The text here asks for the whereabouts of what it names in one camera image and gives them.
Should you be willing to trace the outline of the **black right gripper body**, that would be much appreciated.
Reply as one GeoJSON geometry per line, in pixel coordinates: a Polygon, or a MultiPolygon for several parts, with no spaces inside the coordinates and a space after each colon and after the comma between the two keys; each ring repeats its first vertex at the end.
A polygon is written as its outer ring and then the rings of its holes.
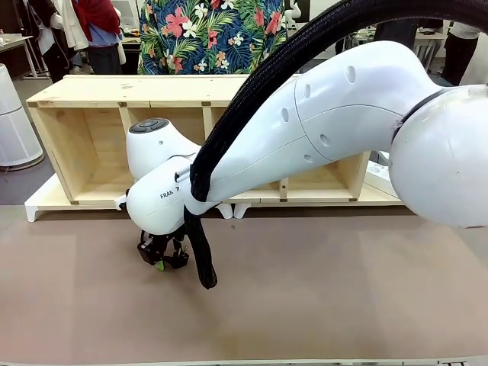
{"type": "Polygon", "coordinates": [[[167,249],[168,244],[171,242],[173,249],[179,251],[183,249],[182,242],[184,240],[184,230],[176,230],[170,234],[155,235],[148,233],[144,230],[140,234],[140,245],[142,247],[154,244],[157,248],[162,251],[167,249]]]}

